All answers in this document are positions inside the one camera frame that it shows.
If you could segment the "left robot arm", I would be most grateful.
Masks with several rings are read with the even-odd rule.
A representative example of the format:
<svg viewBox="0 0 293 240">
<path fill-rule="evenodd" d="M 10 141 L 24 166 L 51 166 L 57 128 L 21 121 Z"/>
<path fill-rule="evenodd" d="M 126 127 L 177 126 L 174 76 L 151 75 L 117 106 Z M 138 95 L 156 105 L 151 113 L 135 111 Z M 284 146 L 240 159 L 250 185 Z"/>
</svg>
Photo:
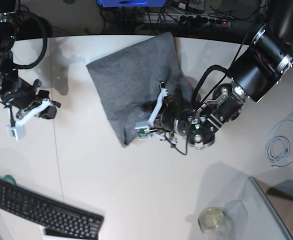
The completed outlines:
<svg viewBox="0 0 293 240">
<path fill-rule="evenodd" d="M 139 140 L 153 136 L 177 144 L 177 136 L 196 149 L 210 147 L 223 124 L 235 120 L 247 99 L 259 102 L 293 67 L 293 0 L 272 0 L 265 24 L 256 31 L 246 51 L 230 67 L 210 66 L 200 78 L 190 99 L 176 86 L 169 93 L 160 82 L 160 93 L 148 120 L 135 125 Z M 198 92 L 213 71 L 230 79 L 212 90 L 212 98 L 197 101 Z"/>
</svg>

